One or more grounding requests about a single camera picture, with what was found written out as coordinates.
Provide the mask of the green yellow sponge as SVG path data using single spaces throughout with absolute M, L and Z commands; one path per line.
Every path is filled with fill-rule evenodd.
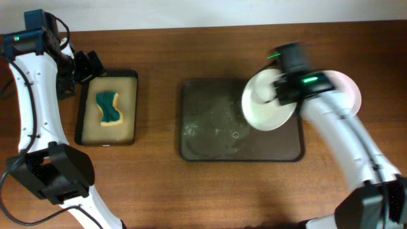
M 100 92 L 96 95 L 96 105 L 102 113 L 100 125 L 112 127 L 123 123 L 123 113 L 117 108 L 119 93 Z

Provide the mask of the cream white plate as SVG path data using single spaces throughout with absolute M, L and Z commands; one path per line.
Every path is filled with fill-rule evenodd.
M 246 84 L 242 99 L 242 112 L 250 126 L 271 131 L 285 124 L 293 115 L 296 103 L 280 105 L 273 83 L 282 77 L 279 69 L 265 69 Z

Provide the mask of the pink white plate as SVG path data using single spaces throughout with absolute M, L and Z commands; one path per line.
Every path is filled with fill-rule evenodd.
M 332 91 L 333 99 L 339 104 L 339 107 L 345 109 L 351 116 L 355 116 L 361 108 L 362 97 L 359 87 L 346 74 L 339 71 L 327 70 L 323 73 L 335 86 Z

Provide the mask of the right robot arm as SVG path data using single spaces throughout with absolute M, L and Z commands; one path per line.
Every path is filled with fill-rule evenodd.
M 301 222 L 302 228 L 406 228 L 406 178 L 390 163 L 357 112 L 361 93 L 338 71 L 313 70 L 298 43 L 276 49 L 281 105 L 296 104 L 333 152 L 349 188 L 334 213 Z

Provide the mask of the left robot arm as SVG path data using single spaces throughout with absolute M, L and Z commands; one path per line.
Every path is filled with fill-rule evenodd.
M 18 155 L 7 159 L 5 175 L 84 228 L 123 228 L 96 190 L 90 157 L 69 145 L 58 105 L 104 67 L 95 52 L 78 52 L 60 37 L 62 21 L 53 14 L 27 11 L 24 20 L 25 29 L 6 34 L 1 45 L 17 86 L 21 126 Z

